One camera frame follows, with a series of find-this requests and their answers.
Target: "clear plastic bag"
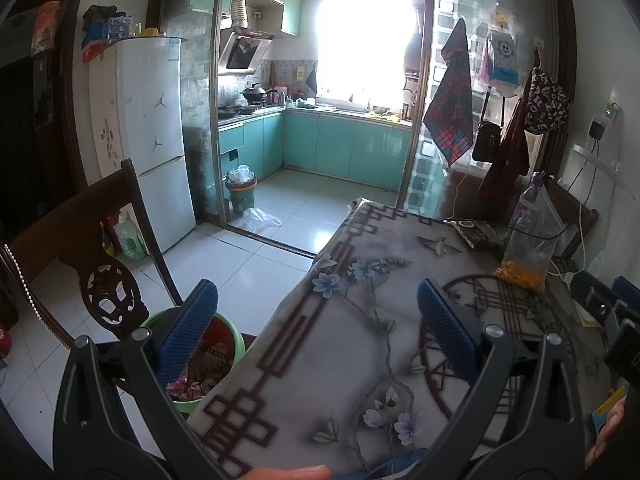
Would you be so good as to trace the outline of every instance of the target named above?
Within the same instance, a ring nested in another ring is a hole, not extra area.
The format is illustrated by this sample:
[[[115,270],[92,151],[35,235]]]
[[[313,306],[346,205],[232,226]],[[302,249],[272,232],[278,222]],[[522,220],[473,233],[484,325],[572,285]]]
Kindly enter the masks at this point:
[[[514,227],[527,234],[512,232],[502,263],[494,274],[505,282],[542,292],[558,238],[541,240],[529,234],[551,238],[562,231],[562,221],[544,186],[539,188],[534,202],[527,201],[524,209],[516,207],[516,214]]]
[[[236,170],[229,171],[227,175],[232,187],[241,187],[255,180],[255,173],[242,164]]]
[[[280,227],[282,225],[282,221],[277,216],[265,213],[262,209],[255,207],[245,209],[242,213],[242,217],[244,218],[247,230],[252,233],[258,233],[270,225],[276,227]]]

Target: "plaid cloth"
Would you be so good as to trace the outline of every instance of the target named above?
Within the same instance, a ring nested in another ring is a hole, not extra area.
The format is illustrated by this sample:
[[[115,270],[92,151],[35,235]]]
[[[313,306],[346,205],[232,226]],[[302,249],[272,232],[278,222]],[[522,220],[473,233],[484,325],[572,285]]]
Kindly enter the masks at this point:
[[[442,48],[442,59],[447,71],[423,122],[451,167],[474,143],[471,68],[463,18]]]

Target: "window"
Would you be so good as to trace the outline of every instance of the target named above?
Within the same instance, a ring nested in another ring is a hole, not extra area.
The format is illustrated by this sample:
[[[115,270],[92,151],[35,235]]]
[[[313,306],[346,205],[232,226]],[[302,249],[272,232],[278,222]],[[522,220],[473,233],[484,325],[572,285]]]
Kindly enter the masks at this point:
[[[318,11],[318,95],[402,108],[411,0],[323,0]]]

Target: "countertop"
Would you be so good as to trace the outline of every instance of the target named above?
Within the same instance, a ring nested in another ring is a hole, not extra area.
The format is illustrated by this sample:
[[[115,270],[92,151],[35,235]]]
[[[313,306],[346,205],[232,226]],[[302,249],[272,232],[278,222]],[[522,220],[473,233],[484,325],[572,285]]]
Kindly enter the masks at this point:
[[[354,119],[359,121],[367,121],[368,123],[373,124],[384,124],[386,126],[392,126],[393,128],[398,128],[400,130],[406,130],[408,132],[411,131],[412,124],[409,121],[400,121],[399,123],[393,123],[391,121],[385,121],[383,119],[374,119],[371,117],[367,117],[366,114],[357,113],[357,112],[347,112],[344,110],[331,110],[326,108],[285,108],[284,106],[270,106],[267,108],[263,108],[265,110],[261,113],[252,114],[252,115],[238,115],[236,117],[232,117],[230,119],[223,119],[218,121],[218,126],[229,126],[230,124],[235,123],[246,123],[248,121],[253,121],[257,119],[261,119],[270,115],[273,115],[278,112],[287,113],[302,113],[302,114],[326,114],[331,116],[339,116],[348,119]]]

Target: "refrigerator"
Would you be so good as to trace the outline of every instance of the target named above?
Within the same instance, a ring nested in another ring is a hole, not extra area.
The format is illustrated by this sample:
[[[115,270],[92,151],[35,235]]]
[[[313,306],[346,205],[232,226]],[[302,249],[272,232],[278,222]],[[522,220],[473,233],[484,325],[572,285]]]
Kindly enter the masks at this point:
[[[182,143],[180,39],[129,38],[107,47],[89,63],[89,95],[102,177],[132,160],[165,251],[196,225]]]

